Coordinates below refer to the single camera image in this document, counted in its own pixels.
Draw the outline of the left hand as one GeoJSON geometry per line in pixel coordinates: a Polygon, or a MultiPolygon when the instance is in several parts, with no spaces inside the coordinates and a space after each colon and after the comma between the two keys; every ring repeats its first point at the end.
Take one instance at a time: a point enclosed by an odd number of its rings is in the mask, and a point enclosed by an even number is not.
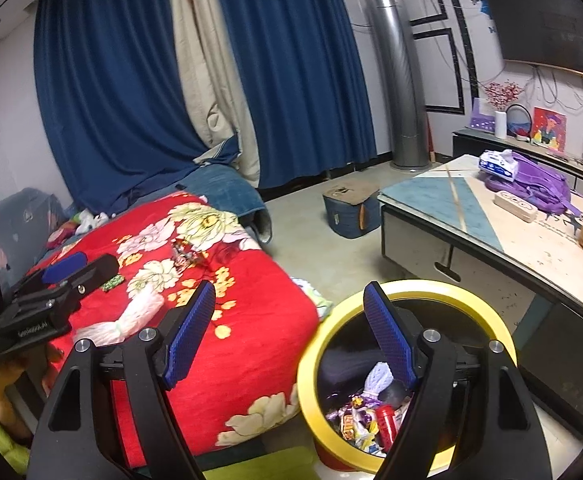
{"type": "Polygon", "coordinates": [[[44,394],[49,396],[58,375],[56,364],[64,361],[65,353],[63,350],[55,347],[54,344],[47,344],[44,348],[31,348],[18,356],[14,354],[9,358],[0,359],[0,425],[20,444],[25,444],[31,440],[32,431],[27,427],[19,412],[16,411],[6,389],[14,385],[20,376],[26,373],[41,351],[44,351],[46,362],[45,372],[41,378],[41,388],[44,394]]]}

